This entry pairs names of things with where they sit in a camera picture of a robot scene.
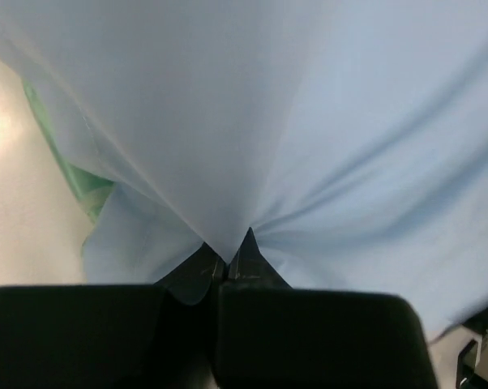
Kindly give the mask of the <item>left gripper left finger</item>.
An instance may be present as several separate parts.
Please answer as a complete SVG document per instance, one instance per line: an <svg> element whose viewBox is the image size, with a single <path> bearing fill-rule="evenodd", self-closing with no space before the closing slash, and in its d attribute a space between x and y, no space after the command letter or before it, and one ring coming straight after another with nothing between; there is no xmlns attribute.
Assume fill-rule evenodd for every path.
<svg viewBox="0 0 488 389"><path fill-rule="evenodd" d="M156 283L165 291L152 342L154 388L215 388L217 290L222 259L206 244Z"/></svg>

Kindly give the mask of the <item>light blue pillowcase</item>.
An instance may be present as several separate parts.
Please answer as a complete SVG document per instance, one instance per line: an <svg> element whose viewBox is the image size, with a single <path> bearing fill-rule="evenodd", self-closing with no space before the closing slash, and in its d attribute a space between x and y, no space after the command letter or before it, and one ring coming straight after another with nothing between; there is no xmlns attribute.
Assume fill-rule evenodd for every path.
<svg viewBox="0 0 488 389"><path fill-rule="evenodd" d="M0 1L0 59L113 183L88 281L253 231L293 287L488 306L488 1Z"/></svg>

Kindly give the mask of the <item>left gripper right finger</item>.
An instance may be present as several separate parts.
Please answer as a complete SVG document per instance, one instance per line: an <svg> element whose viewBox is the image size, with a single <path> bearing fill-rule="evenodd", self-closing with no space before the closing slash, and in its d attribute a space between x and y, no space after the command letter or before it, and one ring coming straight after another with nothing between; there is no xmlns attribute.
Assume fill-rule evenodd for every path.
<svg viewBox="0 0 488 389"><path fill-rule="evenodd" d="M225 280L225 386L286 388L293 368L292 288L261 254L252 230Z"/></svg>

